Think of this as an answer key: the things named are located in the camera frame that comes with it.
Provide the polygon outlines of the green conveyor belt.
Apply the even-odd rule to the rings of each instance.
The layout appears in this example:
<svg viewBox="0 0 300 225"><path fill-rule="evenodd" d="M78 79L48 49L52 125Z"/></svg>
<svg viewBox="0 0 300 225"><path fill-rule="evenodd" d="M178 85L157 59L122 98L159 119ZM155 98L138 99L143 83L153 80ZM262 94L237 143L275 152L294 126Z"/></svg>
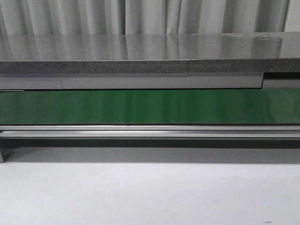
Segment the green conveyor belt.
<svg viewBox="0 0 300 225"><path fill-rule="evenodd" d="M3 125L298 124L299 89L57 90L0 94Z"/></svg>

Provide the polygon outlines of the grey stone-edged shelf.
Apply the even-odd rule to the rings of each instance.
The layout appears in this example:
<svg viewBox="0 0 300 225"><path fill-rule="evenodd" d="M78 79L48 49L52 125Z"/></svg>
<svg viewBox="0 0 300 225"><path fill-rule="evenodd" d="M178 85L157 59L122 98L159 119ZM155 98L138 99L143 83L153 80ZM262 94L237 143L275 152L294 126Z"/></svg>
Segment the grey stone-edged shelf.
<svg viewBox="0 0 300 225"><path fill-rule="evenodd" d="M0 38L1 90L260 89L299 85L298 32Z"/></svg>

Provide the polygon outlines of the grey pleated curtain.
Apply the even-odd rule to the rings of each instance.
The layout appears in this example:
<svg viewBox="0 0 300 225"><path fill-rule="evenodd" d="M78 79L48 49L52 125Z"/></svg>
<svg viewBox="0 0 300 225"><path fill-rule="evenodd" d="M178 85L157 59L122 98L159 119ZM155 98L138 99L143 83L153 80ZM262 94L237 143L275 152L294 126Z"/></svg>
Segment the grey pleated curtain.
<svg viewBox="0 0 300 225"><path fill-rule="evenodd" d="M298 31L297 0L3 0L2 35Z"/></svg>

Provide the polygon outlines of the aluminium conveyor frame rail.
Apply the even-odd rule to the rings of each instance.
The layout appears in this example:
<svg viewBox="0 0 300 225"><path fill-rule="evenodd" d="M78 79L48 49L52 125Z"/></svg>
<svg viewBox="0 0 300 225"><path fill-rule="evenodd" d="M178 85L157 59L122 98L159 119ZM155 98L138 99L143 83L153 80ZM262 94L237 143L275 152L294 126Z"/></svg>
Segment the aluminium conveyor frame rail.
<svg viewBox="0 0 300 225"><path fill-rule="evenodd" d="M0 160L298 164L298 125L1 126Z"/></svg>

